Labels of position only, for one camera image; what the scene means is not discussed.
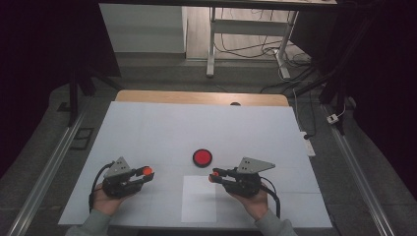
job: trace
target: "white table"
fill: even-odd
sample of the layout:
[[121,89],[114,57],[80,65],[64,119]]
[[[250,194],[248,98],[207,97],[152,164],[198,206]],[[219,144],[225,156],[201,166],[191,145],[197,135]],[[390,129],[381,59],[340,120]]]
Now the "white table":
[[[261,94],[136,92],[137,98],[143,97],[146,102],[111,103],[59,224],[82,224],[86,220],[87,199],[97,171],[124,156],[131,168],[149,165],[155,175],[139,193],[122,204],[111,224],[254,229],[253,219],[242,206],[221,185],[208,181],[214,167],[233,168],[242,157],[248,156],[276,164],[260,174],[269,178],[277,189],[282,218],[289,218],[294,227],[331,227],[291,107],[154,102],[162,97],[184,99],[181,94],[185,94],[200,100],[207,96],[234,97],[244,104],[245,97],[259,99],[263,97]],[[126,98],[129,97],[126,93],[120,97],[135,100]],[[283,99],[282,95],[264,98]],[[192,161],[194,151],[199,148],[206,148],[213,155],[207,168],[199,168]],[[190,196],[200,198],[190,206],[183,202],[190,200]],[[269,204],[274,209],[272,198]]]

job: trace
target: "sleeve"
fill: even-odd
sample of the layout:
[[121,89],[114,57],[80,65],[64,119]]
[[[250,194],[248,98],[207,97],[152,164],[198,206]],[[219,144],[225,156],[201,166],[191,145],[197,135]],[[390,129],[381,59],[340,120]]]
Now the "sleeve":
[[255,222],[264,236],[296,236],[288,219],[280,220],[270,209],[260,220]]
[[82,226],[72,226],[66,236],[105,236],[111,217],[96,209],[92,209]]

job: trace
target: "metal rail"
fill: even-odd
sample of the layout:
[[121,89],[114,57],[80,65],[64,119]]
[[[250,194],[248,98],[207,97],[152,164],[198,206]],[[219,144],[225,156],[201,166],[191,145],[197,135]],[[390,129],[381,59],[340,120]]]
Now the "metal rail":
[[61,162],[64,159],[65,154],[67,153],[72,139],[75,137],[77,130],[80,127],[86,115],[86,111],[89,108],[91,100],[92,98],[90,97],[86,98],[86,101],[82,104],[80,115],[74,122],[73,126],[68,127],[64,132],[57,147],[52,152],[48,162],[43,168],[42,173],[40,174],[33,188],[31,189],[29,196],[27,197],[23,207],[21,208],[21,211],[19,212],[18,216],[13,222],[12,227],[10,228],[7,235],[18,236],[26,234],[31,221],[34,218],[34,215],[36,214],[40,204],[42,203],[42,200],[46,192],[48,191],[49,186],[53,178],[55,177],[55,174],[59,169],[59,166],[61,165]]
[[[322,105],[322,110],[325,113],[325,116],[328,117],[326,108]],[[344,136],[341,136],[335,126],[331,126],[331,131],[334,135],[334,138],[339,146],[347,165],[349,166],[350,171],[352,172],[353,178],[355,179],[356,185],[358,186],[359,192],[362,195],[363,200],[367,204],[371,216],[374,218],[375,224],[383,236],[394,236],[394,232],[389,223],[386,213],[381,207],[380,202],[375,196],[368,180],[360,167],[359,162],[356,159],[355,154],[352,151],[352,148],[349,145],[349,142]]]

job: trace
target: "wooden panel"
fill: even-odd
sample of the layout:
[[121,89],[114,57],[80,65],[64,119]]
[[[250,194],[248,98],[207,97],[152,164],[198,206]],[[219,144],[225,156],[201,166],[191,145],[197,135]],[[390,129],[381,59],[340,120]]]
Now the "wooden panel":
[[252,106],[289,106],[287,98],[281,94],[121,90],[115,100],[215,105],[230,105],[232,102],[239,102],[241,105]]

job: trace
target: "human hand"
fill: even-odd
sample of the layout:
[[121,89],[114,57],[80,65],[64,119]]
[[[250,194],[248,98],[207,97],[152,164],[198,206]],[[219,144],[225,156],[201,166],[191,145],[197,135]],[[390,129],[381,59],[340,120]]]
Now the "human hand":
[[119,206],[130,197],[132,197],[132,195],[121,199],[110,198],[102,190],[102,184],[98,184],[94,190],[94,202],[92,207],[111,216],[116,213]]
[[260,220],[268,212],[268,194],[264,190],[260,190],[250,199],[230,193],[229,195],[237,199],[255,221]]

